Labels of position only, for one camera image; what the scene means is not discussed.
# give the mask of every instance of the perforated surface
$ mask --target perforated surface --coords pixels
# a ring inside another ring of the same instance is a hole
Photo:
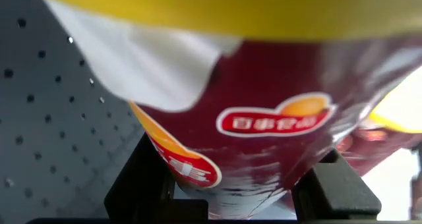
[[[106,216],[143,134],[41,0],[0,0],[0,224]]]

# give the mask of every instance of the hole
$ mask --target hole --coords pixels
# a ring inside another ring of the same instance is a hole
[[[24,143],[24,138],[21,135],[19,135],[15,138],[15,142],[16,142],[16,145],[21,145],[22,143]]]
[[[13,77],[13,70],[12,69],[5,69],[4,74],[5,74],[5,78],[12,78]]]
[[[41,205],[44,208],[46,208],[46,207],[48,207],[50,205],[50,202],[48,202],[48,199],[47,198],[43,198],[43,199],[41,199]]]
[[[4,181],[4,185],[6,188],[11,188],[15,185],[15,182],[13,182],[13,180],[10,178],[6,178]]]
[[[73,152],[78,152],[78,147],[76,145],[72,145],[72,151]]]
[[[56,208],[55,214],[58,215],[58,216],[61,216],[61,215],[63,215],[63,210],[61,208]]]
[[[28,103],[32,103],[35,100],[35,96],[32,94],[29,94],[28,96],[26,96],[26,102]]]
[[[82,158],[82,162],[83,162],[85,165],[88,165],[88,164],[89,164],[89,160],[88,160],[88,158],[86,158],[86,157],[83,157],[83,158]]]
[[[57,168],[55,165],[50,166],[50,173],[55,174],[57,172]]]
[[[38,57],[43,59],[45,58],[45,56],[47,55],[47,53],[44,50],[40,50],[38,51]]]
[[[25,18],[18,18],[18,26],[19,26],[19,28],[25,28],[26,27]]]
[[[34,153],[34,157],[35,157],[35,160],[39,161],[39,160],[41,160],[42,155],[41,155],[40,152],[36,152],[36,153]]]
[[[51,115],[46,115],[44,118],[46,123],[50,123],[51,122]]]
[[[66,184],[69,184],[71,182],[71,180],[68,178],[68,176],[64,176],[63,182],[65,182]]]
[[[24,195],[25,195],[25,198],[32,198],[32,196],[34,195],[34,193],[32,192],[32,189],[25,188],[24,189]]]

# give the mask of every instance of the yellow bag top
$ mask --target yellow bag top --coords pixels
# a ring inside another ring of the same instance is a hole
[[[392,90],[369,118],[392,130],[422,133],[422,67]]]
[[[266,40],[376,37],[422,25],[422,0],[61,1],[141,24]]]

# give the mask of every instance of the red logo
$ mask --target red logo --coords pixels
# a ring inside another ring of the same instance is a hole
[[[160,145],[151,136],[149,138],[159,155],[175,174],[182,176],[199,188],[212,188],[220,183],[222,179],[220,169],[206,156],[189,151],[189,153],[195,154],[196,157],[187,157]]]
[[[356,131],[356,135],[358,135],[360,138],[374,142],[374,141],[384,141],[387,138],[387,133],[380,130],[364,130],[364,129],[358,129]]]
[[[218,115],[217,129],[238,137],[297,136],[321,127],[335,111],[330,96],[311,92],[293,96],[275,109],[231,107]]]

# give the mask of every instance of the logo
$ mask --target logo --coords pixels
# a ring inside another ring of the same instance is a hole
[[[329,95],[311,92],[293,96],[275,109],[231,107],[218,115],[218,131],[243,138],[259,136],[297,136],[321,127],[336,106]]]
[[[370,142],[384,141],[385,139],[387,139],[387,133],[380,130],[358,129],[355,134],[358,137]]]
[[[211,159],[183,146],[134,103],[130,103],[130,106],[155,149],[175,175],[179,175],[197,188],[212,188],[220,183],[222,173]]]
[[[353,144],[353,138],[350,135],[347,135],[345,138],[343,138],[342,141],[340,141],[336,145],[336,148],[339,152],[345,152],[351,147],[352,144]]]

